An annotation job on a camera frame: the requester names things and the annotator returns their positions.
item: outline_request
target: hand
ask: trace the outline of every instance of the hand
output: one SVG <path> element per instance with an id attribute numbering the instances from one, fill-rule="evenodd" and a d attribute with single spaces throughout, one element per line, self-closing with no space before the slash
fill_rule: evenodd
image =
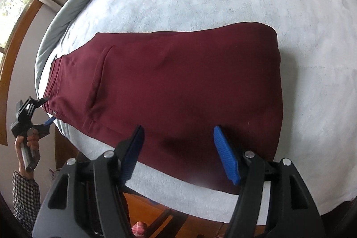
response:
<path id="1" fill-rule="evenodd" d="M 33 130 L 33 135 L 27 137 L 27 146 L 29 146 L 32 150 L 38 150 L 39 139 L 40 139 L 39 132 L 36 129 Z M 17 159 L 19 160 L 19 172 L 23 177 L 27 179 L 33 179 L 33 171 L 27 172 L 25 170 L 25 164 L 21 153 L 21 142 L 23 141 L 24 141 L 23 136 L 18 136 L 15 140 L 15 150 L 16 150 Z"/>

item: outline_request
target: checkered sleeve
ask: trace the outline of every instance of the checkered sleeve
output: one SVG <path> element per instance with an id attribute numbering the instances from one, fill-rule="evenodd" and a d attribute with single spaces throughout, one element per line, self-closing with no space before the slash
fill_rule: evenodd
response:
<path id="1" fill-rule="evenodd" d="M 26 179 L 18 171 L 12 176 L 15 217 L 31 234 L 40 210 L 40 187 L 31 179 Z"/>

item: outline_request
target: maroon pants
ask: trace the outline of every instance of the maroon pants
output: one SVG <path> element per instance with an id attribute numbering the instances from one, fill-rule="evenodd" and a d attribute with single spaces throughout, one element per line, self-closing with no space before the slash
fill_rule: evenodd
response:
<path id="1" fill-rule="evenodd" d="M 275 31 L 237 23 L 197 32 L 98 33 L 55 60 L 44 108 L 113 147 L 137 124 L 139 161 L 200 186 L 237 193 L 213 128 L 273 159 L 282 123 Z"/>

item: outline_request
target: metal screw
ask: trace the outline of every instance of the metal screw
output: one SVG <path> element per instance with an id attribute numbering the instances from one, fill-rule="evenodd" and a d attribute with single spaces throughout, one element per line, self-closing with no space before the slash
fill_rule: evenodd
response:
<path id="1" fill-rule="evenodd" d="M 290 166 L 292 164 L 291 160 L 288 159 L 288 158 L 284 158 L 283 159 L 283 164 L 286 165 L 286 166 Z"/>
<path id="2" fill-rule="evenodd" d="M 104 153 L 104 157 L 105 158 L 111 158 L 111 157 L 113 157 L 114 156 L 114 151 L 106 151 L 105 153 Z"/>
<path id="3" fill-rule="evenodd" d="M 254 154 L 254 152 L 252 152 L 252 151 L 246 151 L 246 152 L 244 153 L 244 156 L 245 156 L 246 158 L 253 158 L 253 157 L 255 157 L 255 154 Z"/>
<path id="4" fill-rule="evenodd" d="M 76 163 L 76 159 L 75 159 L 74 157 L 69 158 L 68 161 L 67 161 L 67 164 L 68 164 L 69 166 L 72 166 L 72 165 L 74 165 L 75 163 Z"/>

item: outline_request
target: person's arm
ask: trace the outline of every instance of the person's arm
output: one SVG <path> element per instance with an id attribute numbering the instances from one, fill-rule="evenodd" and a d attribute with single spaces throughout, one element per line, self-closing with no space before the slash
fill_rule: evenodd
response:
<path id="1" fill-rule="evenodd" d="M 40 188 L 33 179 L 33 171 L 25 170 L 24 161 L 21 155 L 20 144 L 24 138 L 18 136 L 15 141 L 15 150 L 19 160 L 19 170 L 14 171 L 12 176 L 12 192 L 14 195 L 15 217 L 20 224 L 31 234 L 37 214 L 40 210 Z M 31 149 L 39 148 L 38 132 L 27 138 L 27 145 Z"/>

